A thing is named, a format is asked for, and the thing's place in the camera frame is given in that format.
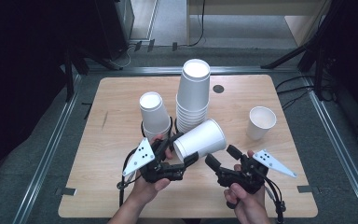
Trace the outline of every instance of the upside-down paper cup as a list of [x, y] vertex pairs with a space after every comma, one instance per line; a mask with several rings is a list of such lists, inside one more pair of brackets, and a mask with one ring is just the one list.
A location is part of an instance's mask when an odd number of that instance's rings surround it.
[[276, 122], [277, 118], [272, 110], [264, 106], [256, 106], [249, 113], [249, 124], [246, 134], [253, 140], [259, 140]]
[[185, 133], [173, 142], [175, 152], [181, 162], [187, 156], [195, 152], [199, 153], [199, 158], [206, 156], [208, 153], [226, 148], [225, 135], [213, 119], [207, 119], [199, 126]]
[[157, 92], [146, 92], [139, 99], [139, 104], [144, 128], [150, 133], [162, 133], [171, 124], [167, 109]]
[[200, 111], [209, 103], [211, 68], [200, 59], [185, 62], [177, 92], [177, 102], [189, 111]]

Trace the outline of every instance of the stack of paper cups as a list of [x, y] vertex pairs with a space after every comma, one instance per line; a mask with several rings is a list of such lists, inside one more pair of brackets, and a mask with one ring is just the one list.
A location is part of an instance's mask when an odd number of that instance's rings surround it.
[[171, 128], [171, 119], [161, 96], [154, 91], [147, 92], [139, 99], [141, 107], [143, 130], [150, 141], [158, 134], [168, 137]]
[[176, 128], [187, 133], [207, 118], [211, 69], [203, 60], [185, 63], [176, 95]]

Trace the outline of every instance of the gray floor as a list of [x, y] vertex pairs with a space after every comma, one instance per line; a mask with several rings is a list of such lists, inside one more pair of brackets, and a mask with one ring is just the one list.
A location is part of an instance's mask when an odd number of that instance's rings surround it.
[[[206, 43], [212, 42], [208, 36], [206, 38]], [[151, 67], [151, 71], [160, 76], [172, 75], [161, 74], [156, 67], [180, 67], [186, 60], [192, 58], [201, 58], [212, 67], [240, 66], [244, 74], [269, 74], [275, 85], [288, 78], [301, 75], [296, 71], [296, 64], [301, 55], [283, 64], [277, 70], [261, 70], [258, 68], [258, 65], [270, 63], [291, 51], [294, 48], [293, 46], [284, 48], [272, 46], [266, 49], [254, 46], [254, 48], [242, 49], [222, 48], [222, 45], [208, 48], [206, 46], [198, 48], [181, 47], [176, 51], [172, 51], [170, 47], [159, 47], [158, 45], [152, 51], [148, 51], [147, 47], [142, 47], [138, 51], [130, 49], [131, 63], [121, 72], [107, 71], [96, 63], [89, 63], [91, 72], [87, 76], [81, 77], [74, 108], [52, 157], [46, 178], [43, 180], [28, 218], [22, 223], [105, 223], [107, 221], [107, 218], [61, 218], [57, 213], [61, 197], [55, 195], [56, 188], [62, 188], [66, 184], [86, 125], [85, 116], [89, 110], [87, 104], [92, 103], [99, 81], [103, 77], [133, 76], [136, 75], [139, 67]], [[127, 55], [123, 55], [122, 58], [115, 61], [119, 64], [127, 64], [128, 62], [129, 57]], [[282, 90], [303, 85], [304, 82], [297, 79], [286, 83], [282, 86]], [[294, 91], [280, 94], [280, 101], [284, 105], [302, 93], [303, 91]], [[39, 121], [30, 138], [15, 148], [0, 168], [0, 223], [12, 223], [15, 220], [21, 206], [21, 200], [41, 158], [43, 158], [56, 123], [65, 107], [64, 100], [65, 90], [62, 90]], [[324, 105], [327, 107], [331, 120], [334, 121], [341, 140], [350, 152], [358, 169], [358, 145], [351, 125], [346, 120], [339, 105], [334, 102], [325, 102]], [[284, 113], [308, 180], [313, 187], [319, 190], [314, 192], [314, 198], [319, 209], [318, 216], [313, 218], [287, 218], [286, 223], [358, 223], [358, 194], [356, 194], [357, 192], [353, 189], [352, 183], [343, 169], [334, 144], [332, 144], [311, 98], [308, 95], [302, 97], [285, 109]], [[157, 223], [167, 223], [166, 221], [160, 220]], [[236, 223], [233, 219], [205, 221], [207, 223]]]
[[[190, 44], [200, 39], [201, 19], [201, 16], [190, 17]], [[152, 24], [149, 39], [154, 39], [156, 46], [171, 46], [173, 42], [185, 45], [186, 1], [158, 1]], [[196, 48], [292, 49], [297, 47], [284, 16], [205, 15], [203, 29], [203, 38], [195, 46]]]

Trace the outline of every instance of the wrist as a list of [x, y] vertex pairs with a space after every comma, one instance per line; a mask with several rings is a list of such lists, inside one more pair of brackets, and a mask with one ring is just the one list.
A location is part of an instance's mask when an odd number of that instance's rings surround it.
[[136, 200], [136, 197], [133, 197], [131, 194], [124, 203], [126, 203], [132, 211], [142, 211], [146, 205], [145, 203], [141, 203], [139, 200]]

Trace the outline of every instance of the black stand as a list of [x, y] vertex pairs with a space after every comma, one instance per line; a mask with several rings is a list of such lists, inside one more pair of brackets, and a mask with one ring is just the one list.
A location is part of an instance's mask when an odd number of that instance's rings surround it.
[[99, 63], [109, 70], [119, 70], [120, 68], [112, 65], [111, 63], [105, 61], [93, 55], [92, 53], [86, 51], [85, 49], [79, 47], [67, 47], [65, 50], [64, 60], [65, 60], [65, 74], [66, 74], [66, 102], [68, 102], [72, 96], [75, 94], [74, 89], [74, 77], [72, 72], [72, 64], [76, 68], [77, 72], [81, 75], [86, 75], [89, 72], [89, 67], [84, 61], [84, 58], [79, 54], [86, 55], [91, 58], [94, 62]]
[[321, 26], [319, 27], [316, 34], [304, 45], [298, 47], [297, 49], [287, 53], [282, 56], [280, 59], [276, 60], [273, 63], [266, 65], [261, 65], [260, 68], [263, 69], [274, 69], [277, 66], [285, 63], [302, 52], [305, 52], [300, 62], [297, 65], [297, 68], [300, 72], [308, 72], [312, 67], [313, 63], [316, 62], [315, 70], [315, 88], [314, 91], [318, 96], [319, 100], [323, 100], [322, 96], [322, 77], [324, 70], [324, 53], [328, 41], [331, 39], [331, 36], [334, 33], [334, 27], [332, 24], [337, 19], [337, 13], [342, 7], [343, 0], [333, 0], [330, 6], [330, 9], [324, 18]]

